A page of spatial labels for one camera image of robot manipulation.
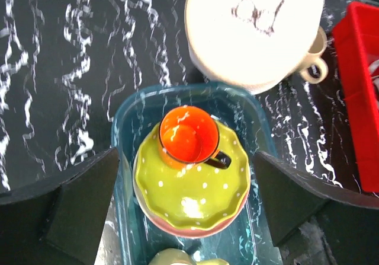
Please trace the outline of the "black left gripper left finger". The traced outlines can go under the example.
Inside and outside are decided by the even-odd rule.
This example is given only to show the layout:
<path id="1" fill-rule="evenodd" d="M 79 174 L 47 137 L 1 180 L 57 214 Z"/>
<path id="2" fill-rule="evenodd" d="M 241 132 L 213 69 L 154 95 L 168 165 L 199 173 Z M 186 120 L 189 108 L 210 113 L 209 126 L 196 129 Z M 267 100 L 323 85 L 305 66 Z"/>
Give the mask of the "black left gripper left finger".
<path id="1" fill-rule="evenodd" d="M 1 264 L 94 264 L 118 165 L 111 148 L 1 193 Z"/>

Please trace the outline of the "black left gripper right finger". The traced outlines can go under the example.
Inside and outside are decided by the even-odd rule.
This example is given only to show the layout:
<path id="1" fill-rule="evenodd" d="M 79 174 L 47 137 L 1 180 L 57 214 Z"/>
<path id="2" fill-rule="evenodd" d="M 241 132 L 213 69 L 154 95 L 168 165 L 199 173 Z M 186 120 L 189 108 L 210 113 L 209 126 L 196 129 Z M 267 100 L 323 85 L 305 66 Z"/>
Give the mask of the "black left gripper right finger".
<path id="1" fill-rule="evenodd" d="M 253 157 L 272 243 L 284 264 L 378 264 L 378 198 Z"/>

